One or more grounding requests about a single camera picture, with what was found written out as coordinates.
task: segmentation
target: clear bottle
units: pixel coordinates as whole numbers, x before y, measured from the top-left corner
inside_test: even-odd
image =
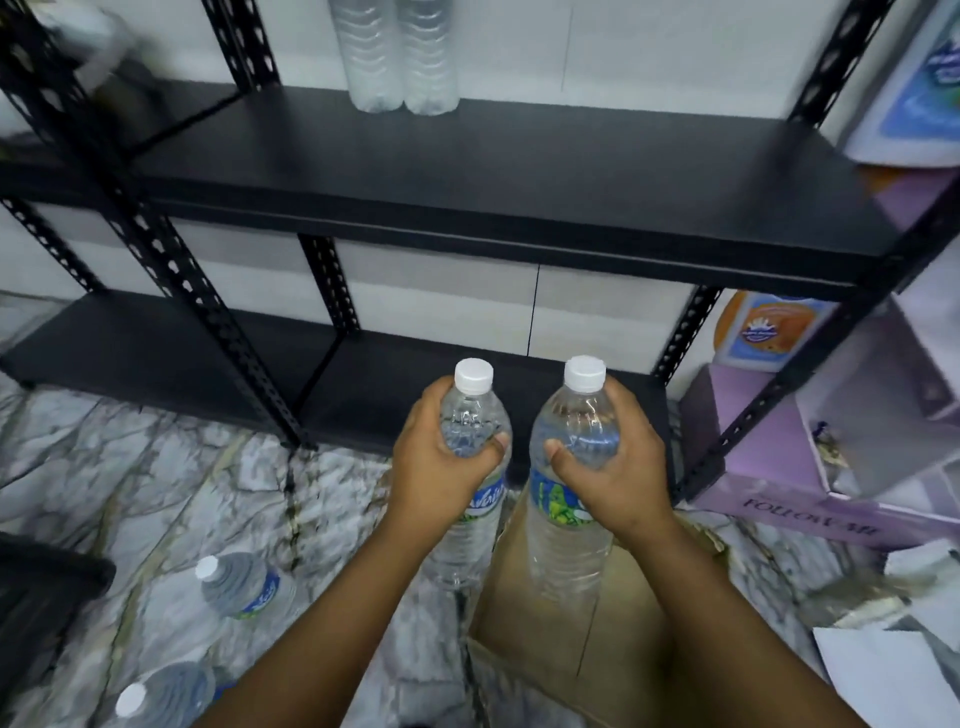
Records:
[[[455,454],[475,455],[497,432],[513,437],[510,418],[493,393],[493,367],[488,362],[463,359],[454,370],[453,380],[453,388],[441,403],[440,430]],[[479,583],[490,564],[511,452],[512,445],[474,494],[467,512],[423,563],[424,573],[445,589]]]
[[[616,454],[620,431],[603,391],[606,378],[606,366],[594,356],[567,361],[564,386],[546,401],[530,437],[530,575],[542,595],[571,606],[591,605],[596,598],[612,534],[553,472],[543,443],[560,440],[595,470]]]
[[[402,53],[393,0],[329,0],[350,101],[378,113],[403,104]]]
[[[403,38],[407,109],[436,116],[457,108],[457,63],[453,53],[453,0],[396,0]]]
[[[204,601],[221,617],[256,619],[258,628],[271,624],[279,637],[299,615],[297,582],[256,554],[205,556],[194,574],[202,582]]]
[[[114,709],[125,728],[186,728],[233,683],[202,663],[173,663],[126,687]]]

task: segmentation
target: marble floor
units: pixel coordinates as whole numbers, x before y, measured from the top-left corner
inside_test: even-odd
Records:
[[[59,306],[0,296],[0,351]],[[56,665],[14,700],[0,725],[103,725],[124,687],[176,660],[206,656],[242,671],[261,647],[203,604],[192,575],[197,560],[260,551],[316,598],[382,515],[388,469],[385,458],[347,449],[291,453],[272,436],[237,427],[78,392],[26,392],[0,375],[0,530],[117,567],[109,592],[74,623]],[[725,516],[694,519],[730,547],[737,588],[821,670],[797,604],[864,555]],[[492,668],[465,672],[463,612],[453,595],[418,576],[344,724],[454,728],[487,714],[495,728],[584,725]]]

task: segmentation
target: hand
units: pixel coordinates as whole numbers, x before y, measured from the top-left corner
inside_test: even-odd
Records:
[[[423,390],[394,445],[393,484],[385,527],[404,543],[430,551],[467,510],[470,499],[503,460],[510,438],[498,432],[473,457],[457,457],[440,432],[440,402],[453,384],[442,376]]]
[[[543,444],[553,472],[580,498],[590,514],[633,548],[676,526],[666,487],[663,441],[634,393],[607,375],[604,391],[616,412],[620,444],[598,471],[581,464],[559,440]]]

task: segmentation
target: white bottle cap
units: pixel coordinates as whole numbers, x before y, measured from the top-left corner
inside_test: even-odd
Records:
[[[577,394],[591,395],[603,389],[607,365],[596,356],[574,356],[564,367],[564,384]]]
[[[193,575],[201,581],[210,581],[219,567],[220,559],[216,556],[205,556],[197,562],[197,567],[193,569]]]
[[[483,359],[461,359],[453,370],[453,383],[465,395],[485,395],[493,387],[493,367]]]
[[[147,688],[143,683],[133,683],[120,693],[115,711],[120,717],[130,717],[143,705],[147,697]]]

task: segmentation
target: shelving unit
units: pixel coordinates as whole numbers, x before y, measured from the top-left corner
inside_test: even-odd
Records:
[[[667,439],[664,386],[720,287],[841,302],[689,464],[673,495],[692,497],[756,422],[960,231],[960,184],[900,233],[817,131],[891,3],[851,0],[788,119],[472,100],[419,118],[367,115],[343,92],[282,86],[256,5],[209,0],[237,87],[167,84],[172,112],[135,112],[111,136],[26,4],[2,0],[0,81],[69,161],[43,152],[0,162],[0,194],[101,210],[171,300],[107,292],[44,233],[44,246],[91,293],[0,366],[23,382],[266,429],[291,446],[383,451],[422,387],[469,350],[360,330],[332,240],[342,236],[697,284],[653,374],[617,373]],[[58,93],[66,115],[42,87]],[[297,233],[334,326],[231,314],[167,215]],[[522,466],[530,425],[563,365],[479,354],[497,370]]]

